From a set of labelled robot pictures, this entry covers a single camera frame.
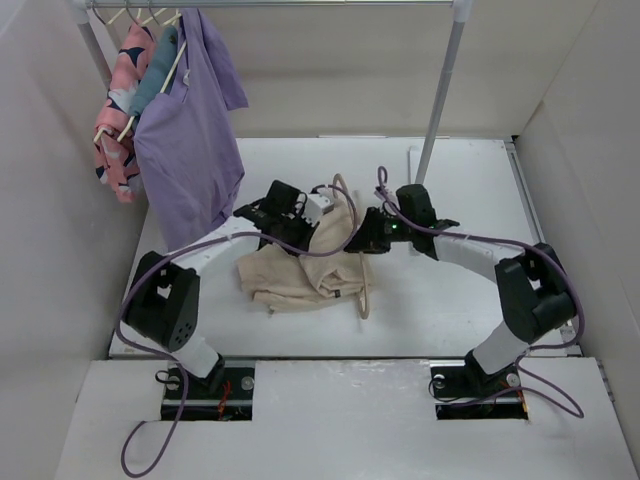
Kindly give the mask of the pink patterned garment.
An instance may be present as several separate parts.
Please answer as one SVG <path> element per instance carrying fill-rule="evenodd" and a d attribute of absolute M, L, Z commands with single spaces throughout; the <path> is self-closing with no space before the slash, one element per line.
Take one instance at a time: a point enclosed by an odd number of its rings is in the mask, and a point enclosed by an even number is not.
<path fill-rule="evenodd" d="M 104 106 L 94 133 L 94 168 L 101 184 L 107 185 L 121 203 L 131 203 L 140 188 L 133 139 L 118 137 L 127 126 L 129 110 L 139 84 L 153 57 L 155 39 L 148 28 L 136 23 L 118 52 Z"/>

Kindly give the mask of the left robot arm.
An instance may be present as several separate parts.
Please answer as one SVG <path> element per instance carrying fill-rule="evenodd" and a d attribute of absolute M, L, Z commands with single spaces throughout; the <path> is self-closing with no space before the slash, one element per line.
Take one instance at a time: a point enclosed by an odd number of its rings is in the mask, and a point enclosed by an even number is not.
<path fill-rule="evenodd" d="M 226 274 L 233 261 L 266 245 L 270 237 L 308 251 L 321 217 L 333 206 L 320 193 L 273 181 L 265 197 L 237 208 L 201 238 L 204 248 L 171 261 L 155 251 L 145 254 L 123 323 L 178 360 L 199 395 L 217 394 L 223 387 L 224 358 L 197 332 L 201 284 Z"/>

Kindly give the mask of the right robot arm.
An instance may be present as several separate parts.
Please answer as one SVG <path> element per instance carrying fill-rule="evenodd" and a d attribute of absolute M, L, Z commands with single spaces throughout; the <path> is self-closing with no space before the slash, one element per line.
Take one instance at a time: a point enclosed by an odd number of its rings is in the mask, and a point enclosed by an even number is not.
<path fill-rule="evenodd" d="M 460 266 L 494 283 L 502 320 L 491 334 L 470 350 L 461 367 L 435 375 L 437 392 L 446 398 L 487 397 L 516 373 L 516 362 L 548 332 L 583 316 L 574 288 L 554 251 L 508 239 L 468 234 L 456 221 L 438 218 L 426 188 L 400 187 L 384 203 L 367 209 L 346 251 L 384 254 L 396 242 L 435 261 Z"/>

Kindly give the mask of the teal garment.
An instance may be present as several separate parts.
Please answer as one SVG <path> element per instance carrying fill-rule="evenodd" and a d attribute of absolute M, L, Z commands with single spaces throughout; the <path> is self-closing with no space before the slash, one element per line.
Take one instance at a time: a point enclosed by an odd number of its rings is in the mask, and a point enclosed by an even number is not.
<path fill-rule="evenodd" d="M 129 115 L 139 117 L 160 92 L 178 52 L 178 30 L 167 26 L 156 46 L 151 61 L 133 96 Z"/>

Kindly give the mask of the beige plastic hanger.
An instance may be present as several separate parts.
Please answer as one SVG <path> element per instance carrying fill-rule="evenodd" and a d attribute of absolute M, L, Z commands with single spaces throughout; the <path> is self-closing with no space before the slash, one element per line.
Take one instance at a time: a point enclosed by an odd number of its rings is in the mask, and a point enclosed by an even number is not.
<path fill-rule="evenodd" d="M 345 198 L 349 197 L 349 189 L 347 183 L 344 180 L 344 177 L 340 173 L 336 173 L 332 179 L 332 185 L 337 187 L 337 190 L 334 191 L 333 196 L 337 197 L 339 193 L 341 193 Z M 367 262 L 365 255 L 360 252 L 359 253 L 359 263 L 362 273 L 362 288 L 358 294 L 358 315 L 361 320 L 367 320 L 370 315 L 370 305 L 369 305 L 369 281 L 367 276 Z"/>

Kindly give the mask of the beige trousers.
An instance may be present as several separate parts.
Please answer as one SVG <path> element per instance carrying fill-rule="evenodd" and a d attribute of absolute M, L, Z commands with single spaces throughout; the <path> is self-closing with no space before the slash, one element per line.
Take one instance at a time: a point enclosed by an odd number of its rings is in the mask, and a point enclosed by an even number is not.
<path fill-rule="evenodd" d="M 317 310 L 357 298 L 374 284 L 368 259 L 345 252 L 296 257 L 269 244 L 236 266 L 242 291 L 272 312 Z"/>

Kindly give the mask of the metal clothes rack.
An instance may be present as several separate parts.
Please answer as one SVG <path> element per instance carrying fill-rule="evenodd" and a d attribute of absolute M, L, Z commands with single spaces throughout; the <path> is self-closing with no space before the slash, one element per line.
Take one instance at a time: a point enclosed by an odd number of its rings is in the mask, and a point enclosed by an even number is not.
<path fill-rule="evenodd" d="M 133 8 L 140 8 L 149 12 L 152 20 L 156 19 L 156 13 L 162 8 L 267 8 L 267 7 L 324 7 L 324 6 L 381 6 L 395 7 L 406 6 L 406 1 L 275 1 L 275 0 L 167 0 L 167 1 L 68 1 L 66 3 L 72 15 L 73 22 L 89 50 L 91 58 L 99 72 L 104 85 L 111 82 L 111 69 L 106 61 L 103 49 L 96 38 L 90 24 L 90 18 L 101 20 L 101 9 L 115 9 L 122 7 L 126 12 Z M 461 38 L 466 22 L 469 20 L 473 3 L 471 1 L 419 1 L 419 6 L 448 6 L 452 9 L 452 28 L 449 35 L 446 55 L 439 76 L 435 99 L 430 114 L 427 132 L 421 151 L 421 156 L 416 172 L 415 181 L 422 183 L 425 180 L 432 151 L 440 125 L 445 101 L 447 98 L 454 65 L 459 51 Z"/>

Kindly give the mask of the purple t-shirt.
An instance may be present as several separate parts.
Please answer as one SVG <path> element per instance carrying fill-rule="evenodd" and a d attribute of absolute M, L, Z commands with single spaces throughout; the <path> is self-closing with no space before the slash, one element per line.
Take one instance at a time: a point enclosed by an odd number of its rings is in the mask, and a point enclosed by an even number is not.
<path fill-rule="evenodd" d="M 144 109 L 134 134 L 143 185 L 169 250 L 231 215 L 245 175 L 230 113 L 248 99 L 220 32 L 196 8 L 181 17 L 171 90 Z"/>

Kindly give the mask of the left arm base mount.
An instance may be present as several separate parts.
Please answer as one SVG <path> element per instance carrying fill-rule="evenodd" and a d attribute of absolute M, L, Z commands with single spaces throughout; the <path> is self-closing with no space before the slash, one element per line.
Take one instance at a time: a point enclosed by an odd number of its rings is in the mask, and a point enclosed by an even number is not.
<path fill-rule="evenodd" d="M 232 360 L 227 363 L 220 385 L 214 392 L 197 378 L 188 376 L 186 403 L 182 421 L 250 421 L 255 387 L 254 362 Z M 176 365 L 155 373 L 155 381 L 163 386 L 160 415 L 163 421 L 176 418 L 184 385 Z"/>

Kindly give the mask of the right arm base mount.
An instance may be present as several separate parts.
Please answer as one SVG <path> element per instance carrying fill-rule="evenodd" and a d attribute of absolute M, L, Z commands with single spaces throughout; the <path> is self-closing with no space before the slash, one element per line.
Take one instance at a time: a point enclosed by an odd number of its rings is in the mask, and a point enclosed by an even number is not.
<path fill-rule="evenodd" d="M 480 386 L 469 380 L 464 366 L 434 364 L 428 390 L 437 420 L 528 420 L 529 415 L 515 367 L 508 367 Z"/>

